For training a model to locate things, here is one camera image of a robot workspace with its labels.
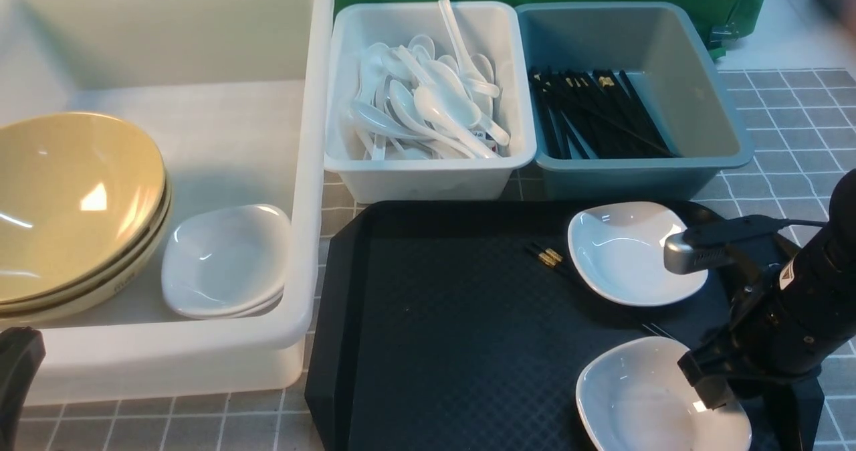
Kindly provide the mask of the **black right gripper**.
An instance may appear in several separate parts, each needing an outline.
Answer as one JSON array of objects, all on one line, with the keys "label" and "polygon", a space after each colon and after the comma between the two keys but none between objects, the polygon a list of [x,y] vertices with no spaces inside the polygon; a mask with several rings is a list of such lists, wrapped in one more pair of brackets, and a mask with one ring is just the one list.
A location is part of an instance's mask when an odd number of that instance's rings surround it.
[{"label": "black right gripper", "polygon": [[729,380],[798,383],[818,377],[822,357],[779,297],[782,265],[771,264],[732,299],[730,320],[710,329],[677,365],[704,407],[736,401]]}]

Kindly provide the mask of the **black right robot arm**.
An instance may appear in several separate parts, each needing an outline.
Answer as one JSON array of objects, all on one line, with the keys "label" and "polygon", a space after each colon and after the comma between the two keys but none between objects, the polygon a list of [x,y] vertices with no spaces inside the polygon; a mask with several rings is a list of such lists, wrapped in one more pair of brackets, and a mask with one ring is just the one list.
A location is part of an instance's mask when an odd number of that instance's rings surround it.
[{"label": "black right robot arm", "polygon": [[667,238],[663,261],[674,274],[734,263],[748,284],[732,299],[730,320],[678,362],[709,409],[740,394],[732,381],[777,385],[816,377],[823,360],[854,336],[854,172],[831,196],[829,219],[783,265],[747,255],[753,240],[809,220],[755,214],[688,228]]}]

